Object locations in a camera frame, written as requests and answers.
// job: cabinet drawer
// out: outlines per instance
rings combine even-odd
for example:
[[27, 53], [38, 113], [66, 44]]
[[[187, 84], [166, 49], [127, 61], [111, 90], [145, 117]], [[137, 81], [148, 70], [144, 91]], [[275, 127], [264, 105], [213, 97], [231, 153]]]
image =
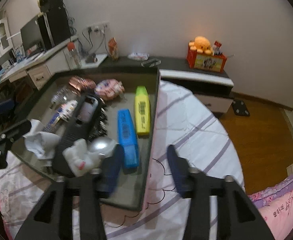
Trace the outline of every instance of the cabinet drawer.
[[51, 74], [46, 65], [32, 68], [27, 72], [34, 85], [40, 89], [50, 79]]
[[230, 98], [219, 98], [212, 96], [205, 96], [195, 94], [198, 100], [200, 100], [211, 112], [215, 113], [226, 113], [233, 99]]

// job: wall socket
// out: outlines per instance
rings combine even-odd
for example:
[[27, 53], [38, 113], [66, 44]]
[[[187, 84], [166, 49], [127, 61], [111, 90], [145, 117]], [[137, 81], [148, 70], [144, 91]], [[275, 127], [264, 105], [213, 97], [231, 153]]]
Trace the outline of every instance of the wall socket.
[[87, 28], [91, 27], [93, 32], [98, 33], [104, 29], [107, 29], [109, 25], [110, 25], [109, 21], [104, 21], [104, 22], [94, 23], [88, 26]]

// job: octopus plush toy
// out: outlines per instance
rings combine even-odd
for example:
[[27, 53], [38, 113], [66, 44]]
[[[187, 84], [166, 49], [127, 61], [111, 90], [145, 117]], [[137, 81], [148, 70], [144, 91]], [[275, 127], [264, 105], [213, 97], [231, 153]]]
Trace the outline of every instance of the octopus plush toy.
[[207, 55], [212, 55], [213, 50], [211, 48], [211, 43], [205, 37], [198, 36], [194, 41], [189, 42], [190, 50], [196, 50], [197, 53], [205, 53]]

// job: yellow highlighter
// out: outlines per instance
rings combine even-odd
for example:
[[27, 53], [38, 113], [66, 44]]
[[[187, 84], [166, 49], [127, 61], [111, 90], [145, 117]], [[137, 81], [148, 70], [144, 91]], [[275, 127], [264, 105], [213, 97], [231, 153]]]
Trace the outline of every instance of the yellow highlighter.
[[150, 101], [144, 86], [136, 88], [135, 127], [137, 135], [148, 135], [150, 133]]

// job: cabinet handle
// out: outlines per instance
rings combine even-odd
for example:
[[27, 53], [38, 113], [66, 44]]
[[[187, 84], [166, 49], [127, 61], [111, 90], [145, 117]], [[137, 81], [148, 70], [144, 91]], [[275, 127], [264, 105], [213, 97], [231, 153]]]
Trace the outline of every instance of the cabinet handle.
[[36, 78], [36, 81], [40, 81], [43, 78], [44, 78], [43, 76], [41, 78]]

